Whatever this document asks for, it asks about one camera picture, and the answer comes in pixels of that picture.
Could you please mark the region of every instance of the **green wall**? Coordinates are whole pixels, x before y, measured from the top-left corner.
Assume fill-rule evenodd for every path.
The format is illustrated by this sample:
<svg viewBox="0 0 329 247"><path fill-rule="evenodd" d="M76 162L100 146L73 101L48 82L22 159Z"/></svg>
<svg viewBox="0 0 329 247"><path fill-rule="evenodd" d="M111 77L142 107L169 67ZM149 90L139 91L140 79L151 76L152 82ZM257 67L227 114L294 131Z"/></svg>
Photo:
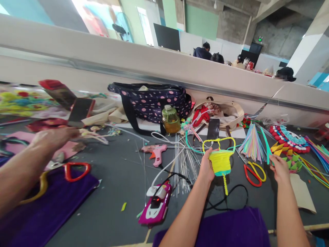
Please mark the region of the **green wall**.
<svg viewBox="0 0 329 247"><path fill-rule="evenodd" d="M146 45L141 20L137 7L145 9L144 0L120 0L122 11L127 15L127 22L132 33L134 43Z"/></svg>
<svg viewBox="0 0 329 247"><path fill-rule="evenodd" d="M166 26L177 29L175 0L162 0Z"/></svg>
<svg viewBox="0 0 329 247"><path fill-rule="evenodd" d="M216 40L219 16L211 12L185 5L186 32Z"/></svg>

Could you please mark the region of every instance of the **purple felt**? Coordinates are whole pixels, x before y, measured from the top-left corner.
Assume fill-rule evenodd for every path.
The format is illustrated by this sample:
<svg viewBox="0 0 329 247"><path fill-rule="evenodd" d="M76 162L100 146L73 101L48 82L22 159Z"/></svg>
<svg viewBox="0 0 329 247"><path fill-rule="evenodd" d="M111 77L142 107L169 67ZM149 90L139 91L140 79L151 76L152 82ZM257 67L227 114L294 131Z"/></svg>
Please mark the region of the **purple felt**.
<svg viewBox="0 0 329 247"><path fill-rule="evenodd" d="M153 247L160 245L166 231L155 235ZM270 247L270 240L260 211L257 208L246 207L201 220L195 246Z"/></svg>
<svg viewBox="0 0 329 247"><path fill-rule="evenodd" d="M71 170L72 177L82 172ZM48 189L39 199L17 206L0 219L0 246L42 247L87 198L98 180L90 173L69 183L64 168L52 170L47 176ZM39 183L34 188L38 192Z"/></svg>

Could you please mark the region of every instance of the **plastic bottle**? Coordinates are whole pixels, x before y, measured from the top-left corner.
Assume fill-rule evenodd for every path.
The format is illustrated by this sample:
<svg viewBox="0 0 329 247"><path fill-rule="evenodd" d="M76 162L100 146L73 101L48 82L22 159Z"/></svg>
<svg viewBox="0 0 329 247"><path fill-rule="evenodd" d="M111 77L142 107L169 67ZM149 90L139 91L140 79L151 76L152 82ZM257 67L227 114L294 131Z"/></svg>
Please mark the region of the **plastic bottle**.
<svg viewBox="0 0 329 247"><path fill-rule="evenodd" d="M329 137L329 123L325 123L320 126L320 129L314 134L314 138L318 141L322 141Z"/></svg>
<svg viewBox="0 0 329 247"><path fill-rule="evenodd" d="M162 110L162 122L167 133L177 133L181 129L181 123L175 108L165 105Z"/></svg>

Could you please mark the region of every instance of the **yellow liquid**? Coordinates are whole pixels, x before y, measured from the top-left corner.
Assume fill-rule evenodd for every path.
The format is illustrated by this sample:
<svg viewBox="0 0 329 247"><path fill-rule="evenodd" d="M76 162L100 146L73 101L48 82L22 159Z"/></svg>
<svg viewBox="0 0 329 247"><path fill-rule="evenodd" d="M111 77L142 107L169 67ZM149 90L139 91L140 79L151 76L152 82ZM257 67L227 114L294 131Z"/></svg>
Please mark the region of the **yellow liquid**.
<svg viewBox="0 0 329 247"><path fill-rule="evenodd" d="M167 133L177 133L181 129L181 124L176 119L173 122L167 122L166 119L162 119L162 121Z"/></svg>

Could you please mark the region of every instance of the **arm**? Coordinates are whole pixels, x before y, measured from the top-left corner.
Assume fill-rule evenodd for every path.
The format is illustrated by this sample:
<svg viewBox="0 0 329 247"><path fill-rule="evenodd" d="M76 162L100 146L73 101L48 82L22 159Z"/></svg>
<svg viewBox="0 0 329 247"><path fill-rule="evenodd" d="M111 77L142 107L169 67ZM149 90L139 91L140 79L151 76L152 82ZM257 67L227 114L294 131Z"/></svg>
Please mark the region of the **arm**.
<svg viewBox="0 0 329 247"><path fill-rule="evenodd" d="M26 149L0 168L0 218L29 193L54 153L78 135L75 128L41 131Z"/></svg>
<svg viewBox="0 0 329 247"><path fill-rule="evenodd" d="M276 155L272 155L270 159L275 165L270 168L274 171L274 178L278 182L278 247L309 247L310 244L291 186L287 162Z"/></svg>
<svg viewBox="0 0 329 247"><path fill-rule="evenodd" d="M194 246L199 231L199 225L206 197L214 171L209 161L210 148L202 158L199 176L191 190L183 208L163 237L160 247L164 246Z"/></svg>

